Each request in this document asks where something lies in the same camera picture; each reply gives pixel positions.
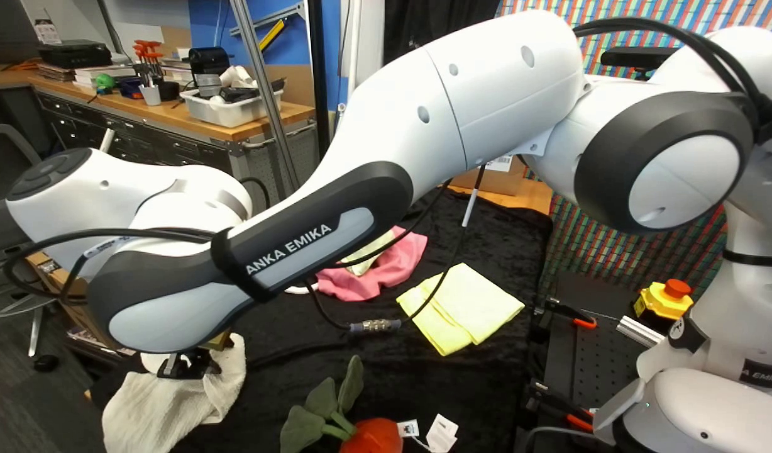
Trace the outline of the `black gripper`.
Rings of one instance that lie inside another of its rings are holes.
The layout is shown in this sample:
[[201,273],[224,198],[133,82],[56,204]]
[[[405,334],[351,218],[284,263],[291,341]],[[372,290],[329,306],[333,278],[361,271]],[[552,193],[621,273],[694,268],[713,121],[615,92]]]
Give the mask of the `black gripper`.
[[172,379],[198,379],[210,373],[220,373],[222,364],[214,359],[214,354],[226,353],[232,346],[235,339],[230,334],[216,334],[205,344],[170,354],[156,369],[156,374]]

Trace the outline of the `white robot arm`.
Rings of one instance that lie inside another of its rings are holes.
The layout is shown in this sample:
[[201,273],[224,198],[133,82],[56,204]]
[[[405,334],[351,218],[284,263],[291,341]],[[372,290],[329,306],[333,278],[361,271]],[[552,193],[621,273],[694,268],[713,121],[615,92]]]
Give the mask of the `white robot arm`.
[[379,236],[446,179],[518,150],[618,232],[725,209],[728,256],[682,341],[772,385],[772,32],[682,32],[646,81],[586,73],[583,34],[525,9],[401,56],[352,92],[315,174],[265,211],[211,166],[95,149],[40,160],[6,207],[58,261],[95,261],[88,301],[115,341],[178,353]]

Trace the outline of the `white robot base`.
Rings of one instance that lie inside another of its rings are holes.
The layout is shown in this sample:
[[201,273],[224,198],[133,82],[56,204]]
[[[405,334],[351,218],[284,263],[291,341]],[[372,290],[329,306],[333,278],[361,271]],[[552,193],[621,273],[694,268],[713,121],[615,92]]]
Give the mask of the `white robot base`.
[[772,143],[728,198],[719,271],[596,411],[593,435],[650,453],[772,453]]

